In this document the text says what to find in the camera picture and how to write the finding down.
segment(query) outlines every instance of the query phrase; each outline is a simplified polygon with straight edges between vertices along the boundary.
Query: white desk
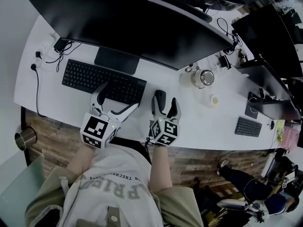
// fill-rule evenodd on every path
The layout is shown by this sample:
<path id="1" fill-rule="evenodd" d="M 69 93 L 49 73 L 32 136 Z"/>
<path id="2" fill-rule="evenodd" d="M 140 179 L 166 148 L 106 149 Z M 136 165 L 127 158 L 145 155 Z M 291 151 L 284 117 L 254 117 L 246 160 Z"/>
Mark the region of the white desk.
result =
<path id="1" fill-rule="evenodd" d="M 216 26 L 216 18 L 211 23 Z M 69 56 L 65 56 L 56 73 L 56 63 L 46 64 L 58 57 L 53 51 L 55 39 L 49 34 L 53 29 L 39 17 L 30 33 L 21 58 L 15 88 L 15 103 L 36 112 L 36 74 L 30 69 L 35 51 L 41 42 L 51 43 L 41 63 L 37 65 L 40 87 L 38 96 L 39 112 L 55 120 L 80 127 L 83 116 L 89 111 L 90 94 L 61 84 L 67 60 L 69 58 L 85 63 L 94 63 L 98 48 L 82 44 Z M 208 68 L 214 56 L 198 62 L 201 68 Z M 258 87 L 241 75 L 235 68 L 230 69 L 224 77 L 217 78 L 215 83 L 206 89 L 188 89 L 179 84 L 179 76 L 184 70 L 173 71 L 158 64 L 140 60 L 135 77 L 147 81 L 147 86 L 140 107 L 122 124 L 118 137 L 145 141 L 149 132 L 149 120 L 152 120 L 151 100 L 155 90 L 167 93 L 165 113 L 175 97 L 181 107 L 180 138 L 174 143 L 177 147 L 220 149 L 220 150 L 252 150 L 267 149 L 272 144 L 274 131 L 270 131 L 268 118 L 258 115 L 258 122 L 263 124 L 258 138 L 234 134 L 239 116 L 244 114 L 249 91 L 257 91 Z M 207 108 L 199 101 L 204 93 L 215 93 L 219 96 L 219 105 Z M 106 99 L 104 110 L 120 110 L 120 103 Z"/>

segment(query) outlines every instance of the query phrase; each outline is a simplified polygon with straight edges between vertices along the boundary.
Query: sneaker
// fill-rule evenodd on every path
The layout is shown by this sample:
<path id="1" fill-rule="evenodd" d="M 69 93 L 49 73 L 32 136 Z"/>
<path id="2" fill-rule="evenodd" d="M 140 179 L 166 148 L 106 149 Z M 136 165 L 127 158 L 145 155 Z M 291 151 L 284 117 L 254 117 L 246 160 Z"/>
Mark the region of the sneaker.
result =
<path id="1" fill-rule="evenodd" d="M 224 166 L 227 166 L 228 164 L 229 164 L 229 159 L 225 159 L 225 160 L 221 163 L 221 165 L 218 164 L 218 166 L 217 166 L 217 169 L 218 169 L 217 175 L 218 175 L 218 176 L 220 176 L 220 170 L 221 170 L 221 168 L 224 167 Z"/>

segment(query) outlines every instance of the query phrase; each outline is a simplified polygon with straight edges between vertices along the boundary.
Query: monitor base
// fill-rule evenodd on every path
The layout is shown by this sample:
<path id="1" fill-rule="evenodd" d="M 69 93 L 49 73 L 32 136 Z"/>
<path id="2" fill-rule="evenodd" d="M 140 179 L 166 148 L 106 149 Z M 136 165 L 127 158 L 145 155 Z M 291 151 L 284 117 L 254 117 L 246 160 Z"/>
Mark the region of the monitor base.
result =
<path id="1" fill-rule="evenodd" d="M 95 58 L 95 64 L 122 73 L 133 75 L 136 72 L 139 57 L 127 53 L 100 47 Z"/>

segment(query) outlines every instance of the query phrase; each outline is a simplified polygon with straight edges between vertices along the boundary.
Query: black keyboard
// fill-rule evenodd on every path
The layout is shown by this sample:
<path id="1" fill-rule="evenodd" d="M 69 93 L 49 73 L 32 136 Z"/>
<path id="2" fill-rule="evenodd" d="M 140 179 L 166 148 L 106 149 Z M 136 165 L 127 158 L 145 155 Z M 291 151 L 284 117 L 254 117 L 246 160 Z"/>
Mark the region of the black keyboard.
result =
<path id="1" fill-rule="evenodd" d="M 262 124 L 239 117 L 235 134 L 259 137 Z"/>
<path id="2" fill-rule="evenodd" d="M 80 61 L 68 60 L 62 84 L 93 93 L 106 81 L 106 98 L 129 105 L 141 102 L 146 81 Z"/>

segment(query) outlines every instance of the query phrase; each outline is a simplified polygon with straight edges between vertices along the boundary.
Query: white t-shirt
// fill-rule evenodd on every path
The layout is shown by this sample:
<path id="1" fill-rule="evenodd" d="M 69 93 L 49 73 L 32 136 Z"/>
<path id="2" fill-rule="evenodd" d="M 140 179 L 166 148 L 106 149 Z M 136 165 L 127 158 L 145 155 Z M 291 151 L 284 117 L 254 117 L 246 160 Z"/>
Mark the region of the white t-shirt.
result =
<path id="1" fill-rule="evenodd" d="M 276 2 L 275 5 L 280 9 L 294 9 L 294 0 L 283 0 Z"/>
<path id="2" fill-rule="evenodd" d="M 67 192 L 59 227 L 74 227 L 78 219 L 107 226 L 108 207 L 119 208 L 122 227 L 163 227 L 148 190 L 148 161 L 131 148 L 112 144 L 96 153 L 91 168 Z"/>

